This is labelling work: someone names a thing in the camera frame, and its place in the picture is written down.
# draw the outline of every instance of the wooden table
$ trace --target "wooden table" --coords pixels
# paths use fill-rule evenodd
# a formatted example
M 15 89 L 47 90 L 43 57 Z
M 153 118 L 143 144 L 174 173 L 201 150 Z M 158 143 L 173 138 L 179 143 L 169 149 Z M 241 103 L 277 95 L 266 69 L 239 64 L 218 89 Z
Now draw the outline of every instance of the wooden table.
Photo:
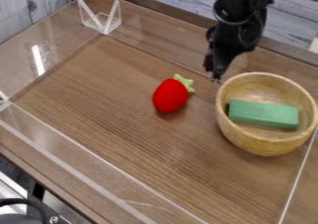
M 114 0 L 86 2 L 105 11 Z M 56 34 L 68 28 L 55 19 L 72 19 L 75 10 L 75 5 L 66 7 L 51 18 Z M 2 154 L 96 223 L 276 223 L 306 147 L 262 158 L 231 145 L 215 120 L 219 85 L 211 84 L 201 65 L 203 28 L 142 7 L 127 15 L 133 13 L 142 30 L 127 20 L 111 36 L 95 35 L 11 99 L 36 119 L 12 111 L 27 136 L 16 137 L 0 126 Z M 42 30 L 46 22 L 36 26 Z M 6 51 L 19 36 L 3 45 Z M 55 39 L 70 44 L 78 36 L 80 32 Z M 314 66 L 259 47 L 237 58 L 225 79 L 255 71 L 292 78 L 318 102 Z M 183 110 L 161 115 L 151 93 L 175 73 L 194 79 L 197 94 Z M 309 171 L 316 164 L 313 159 Z M 317 197 L 312 184 L 318 176 L 304 182 Z M 297 202 L 308 214 L 294 208 L 288 221 L 309 223 L 317 210 L 302 198 Z

